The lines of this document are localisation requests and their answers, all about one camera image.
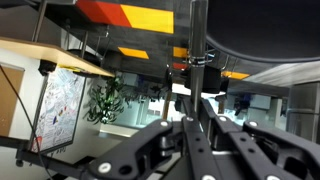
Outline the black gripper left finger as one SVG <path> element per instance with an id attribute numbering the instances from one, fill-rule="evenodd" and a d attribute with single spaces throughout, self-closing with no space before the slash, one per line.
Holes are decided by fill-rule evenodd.
<path id="1" fill-rule="evenodd" d="M 93 160 L 87 180 L 143 180 L 179 149 L 182 123 L 156 120 Z"/>

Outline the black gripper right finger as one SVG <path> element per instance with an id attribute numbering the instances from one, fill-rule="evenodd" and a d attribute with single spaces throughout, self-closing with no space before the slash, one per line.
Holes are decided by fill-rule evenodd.
<path id="1" fill-rule="evenodd" d="M 320 145 L 263 123 L 246 121 L 243 130 L 256 138 L 258 146 L 288 180 L 320 180 Z"/>

